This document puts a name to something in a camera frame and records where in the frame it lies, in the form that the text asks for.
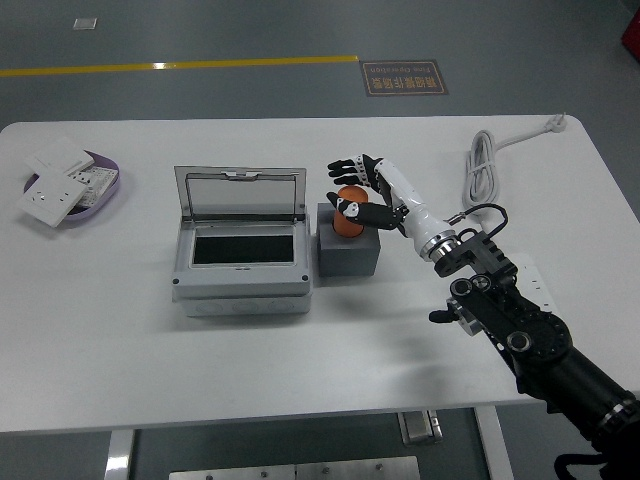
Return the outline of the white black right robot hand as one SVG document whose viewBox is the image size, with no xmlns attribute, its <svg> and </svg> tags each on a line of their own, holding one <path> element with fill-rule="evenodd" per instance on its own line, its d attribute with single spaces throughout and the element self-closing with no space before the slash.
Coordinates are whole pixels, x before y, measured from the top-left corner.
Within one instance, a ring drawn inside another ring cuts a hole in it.
<svg viewBox="0 0 640 480">
<path fill-rule="evenodd" d="M 330 163 L 328 174 L 338 186 L 368 187 L 384 199 L 382 204 L 359 202 L 329 192 L 330 203 L 349 222 L 399 230 L 413 240 L 416 253 L 426 261 L 437 262 L 460 245 L 452 227 L 431 215 L 415 188 L 391 161 L 360 154 Z"/>
</svg>

